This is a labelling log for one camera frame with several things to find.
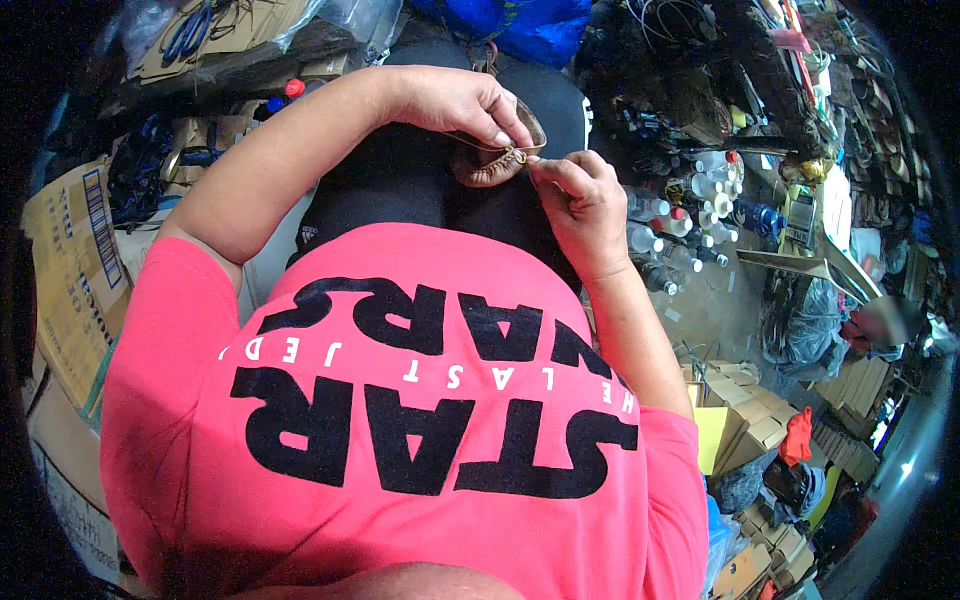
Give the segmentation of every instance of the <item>brown leather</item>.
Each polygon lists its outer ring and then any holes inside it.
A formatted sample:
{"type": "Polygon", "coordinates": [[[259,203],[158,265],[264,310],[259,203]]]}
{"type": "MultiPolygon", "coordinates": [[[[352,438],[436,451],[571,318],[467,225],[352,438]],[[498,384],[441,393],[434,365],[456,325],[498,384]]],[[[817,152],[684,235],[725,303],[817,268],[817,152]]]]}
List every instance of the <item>brown leather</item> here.
{"type": "Polygon", "coordinates": [[[516,116],[527,127],[534,145],[525,148],[494,148],[464,132],[448,133],[462,142],[453,158],[453,176],[467,187],[494,187],[523,169],[529,155],[536,155],[546,146],[546,134],[527,105],[517,99],[516,116]]]}

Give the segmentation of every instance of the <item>hand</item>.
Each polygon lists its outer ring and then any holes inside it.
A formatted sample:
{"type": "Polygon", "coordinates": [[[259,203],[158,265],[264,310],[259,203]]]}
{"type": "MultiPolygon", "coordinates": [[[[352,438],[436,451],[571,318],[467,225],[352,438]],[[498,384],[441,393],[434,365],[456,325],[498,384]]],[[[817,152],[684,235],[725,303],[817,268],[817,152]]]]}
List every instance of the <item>hand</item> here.
{"type": "Polygon", "coordinates": [[[533,146],[516,118],[516,96],[492,75],[438,66],[392,66],[390,120],[432,132],[466,132],[491,146],[533,146]]]}
{"type": "Polygon", "coordinates": [[[563,160],[528,156],[527,166],[553,234],[584,285],[627,269],[627,194],[593,150],[563,160]]]}

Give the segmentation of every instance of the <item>red bottle cap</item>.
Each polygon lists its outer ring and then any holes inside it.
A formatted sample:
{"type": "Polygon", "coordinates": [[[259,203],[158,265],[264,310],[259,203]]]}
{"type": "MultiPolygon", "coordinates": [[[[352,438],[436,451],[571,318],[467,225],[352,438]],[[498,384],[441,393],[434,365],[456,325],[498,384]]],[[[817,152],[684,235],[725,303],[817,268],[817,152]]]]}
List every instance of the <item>red bottle cap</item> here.
{"type": "Polygon", "coordinates": [[[293,100],[294,98],[299,98],[303,95],[303,91],[306,89],[306,84],[299,79],[292,79],[287,82],[287,86],[283,88],[283,93],[287,95],[287,98],[293,100]]]}

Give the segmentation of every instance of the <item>pink t-shirt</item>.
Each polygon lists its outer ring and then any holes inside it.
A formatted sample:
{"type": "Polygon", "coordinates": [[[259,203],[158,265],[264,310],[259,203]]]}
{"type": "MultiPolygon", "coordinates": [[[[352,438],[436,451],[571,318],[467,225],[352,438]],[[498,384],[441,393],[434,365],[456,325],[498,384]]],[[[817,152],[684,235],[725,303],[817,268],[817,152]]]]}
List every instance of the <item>pink t-shirt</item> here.
{"type": "Polygon", "coordinates": [[[696,426],[589,340],[552,271],[479,236],[355,229],[244,327],[214,260],[159,240],[105,388],[110,518],[188,597],[427,561],[531,599],[695,598],[696,426]]]}

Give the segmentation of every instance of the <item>yellow paper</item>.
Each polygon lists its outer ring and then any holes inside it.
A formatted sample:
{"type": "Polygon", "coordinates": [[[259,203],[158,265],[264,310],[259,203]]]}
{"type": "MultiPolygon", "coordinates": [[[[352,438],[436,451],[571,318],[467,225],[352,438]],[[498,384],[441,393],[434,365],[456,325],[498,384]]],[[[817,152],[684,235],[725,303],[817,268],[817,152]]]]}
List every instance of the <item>yellow paper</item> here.
{"type": "Polygon", "coordinates": [[[700,465],[700,472],[704,475],[713,474],[713,463],[720,450],[720,440],[723,437],[724,425],[727,424],[728,410],[730,409],[726,406],[693,409],[693,420],[700,431],[700,453],[697,455],[697,463],[700,465]]]}

